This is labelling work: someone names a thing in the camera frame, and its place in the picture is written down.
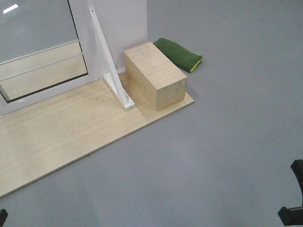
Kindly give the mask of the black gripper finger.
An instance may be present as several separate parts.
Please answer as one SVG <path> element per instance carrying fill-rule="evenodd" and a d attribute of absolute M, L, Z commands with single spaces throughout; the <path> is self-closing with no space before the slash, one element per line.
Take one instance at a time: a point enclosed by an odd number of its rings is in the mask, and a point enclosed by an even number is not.
<path fill-rule="evenodd" d="M 301 193 L 303 193 L 303 160 L 302 159 L 295 160 L 291 164 L 291 169 L 294 172 L 296 179 L 299 183 Z"/>
<path fill-rule="evenodd" d="M 8 217 L 8 213 L 5 209 L 0 210 L 0 226 L 3 226 L 6 219 Z"/>
<path fill-rule="evenodd" d="M 278 215 L 284 224 L 284 226 L 294 226 L 294 225 L 302 225 L 303 224 L 303 208 L 295 207 L 295 208 L 286 208 L 282 207 Z"/>

